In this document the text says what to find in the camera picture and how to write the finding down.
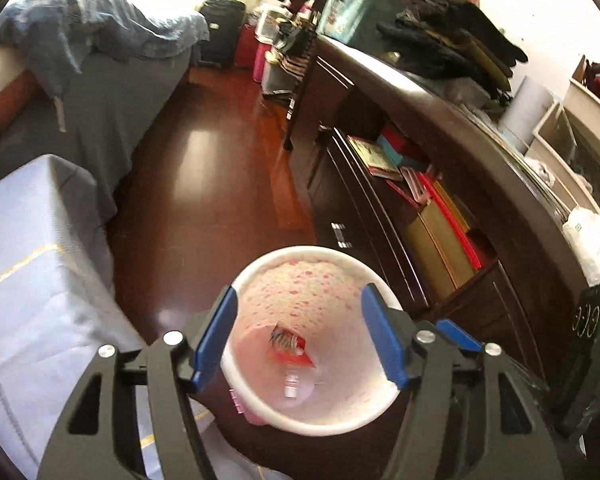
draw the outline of white wall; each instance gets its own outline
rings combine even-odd
[[[513,91],[528,74],[562,98],[583,54],[600,61],[600,11],[592,0],[480,0],[480,8],[528,55],[514,70]]]

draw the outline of yellow stripe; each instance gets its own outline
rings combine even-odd
[[[25,267],[26,265],[30,264],[33,260],[35,260],[41,254],[48,253],[49,251],[58,251],[60,254],[64,254],[64,249],[61,246],[59,246],[58,244],[45,244],[42,247],[37,248],[35,251],[33,251],[29,256],[27,256],[23,260],[20,260],[17,264],[15,264],[9,270],[2,273],[0,275],[0,283],[2,283],[4,280],[6,280],[9,276],[18,272],[22,267]]]
[[[206,417],[207,415],[209,415],[210,413],[211,413],[211,412],[210,412],[209,410],[205,410],[204,412],[200,412],[200,413],[198,413],[198,414],[197,414],[197,415],[194,417],[194,419],[195,419],[195,421],[197,422],[197,421],[199,421],[199,420],[202,420],[203,418],[205,418],[205,417]],[[143,438],[143,439],[140,441],[140,447],[141,447],[142,449],[144,449],[145,447],[147,447],[147,446],[150,446],[150,445],[151,445],[151,444],[153,444],[154,442],[155,442],[155,437],[154,437],[154,434],[152,433],[151,435],[144,437],[144,438]]]

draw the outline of white plastic bag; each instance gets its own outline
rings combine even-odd
[[[599,284],[600,215],[576,207],[562,226],[562,232],[576,254],[589,286]]]

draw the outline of red cushion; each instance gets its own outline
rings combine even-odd
[[[39,88],[35,76],[25,70],[0,92],[0,133],[16,118]]]

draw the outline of dark wood cabinet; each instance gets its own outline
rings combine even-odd
[[[322,37],[293,115],[292,173],[312,208],[318,243],[378,272],[415,319],[449,318],[479,340],[500,343],[536,374],[555,377],[587,283],[555,211],[493,141],[407,76]],[[432,300],[405,242],[404,227],[418,212],[371,177],[346,141],[374,140],[385,121],[453,183],[493,251],[449,297]]]

